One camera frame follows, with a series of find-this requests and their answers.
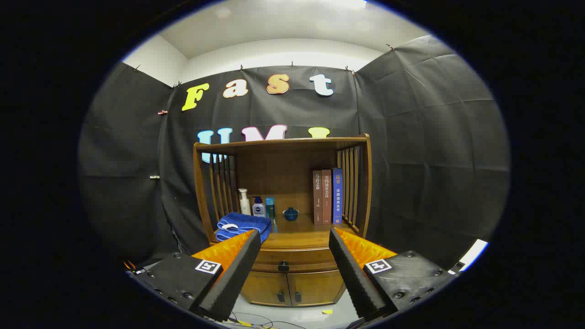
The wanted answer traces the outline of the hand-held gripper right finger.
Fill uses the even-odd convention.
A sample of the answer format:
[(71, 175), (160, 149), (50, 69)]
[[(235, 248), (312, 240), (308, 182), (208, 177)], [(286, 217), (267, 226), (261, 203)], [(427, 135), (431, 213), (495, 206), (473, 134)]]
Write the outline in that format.
[(395, 253), (338, 228), (330, 230), (329, 248), (364, 321), (415, 308), (457, 277), (457, 266), (440, 267), (413, 250)]

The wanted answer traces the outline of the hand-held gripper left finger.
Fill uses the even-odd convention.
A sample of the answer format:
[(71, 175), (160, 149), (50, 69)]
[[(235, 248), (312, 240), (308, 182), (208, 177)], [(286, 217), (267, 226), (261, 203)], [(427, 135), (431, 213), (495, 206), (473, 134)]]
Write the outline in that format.
[(135, 281), (176, 308), (225, 321), (260, 249), (261, 235), (252, 229), (194, 255), (167, 256), (137, 270)]

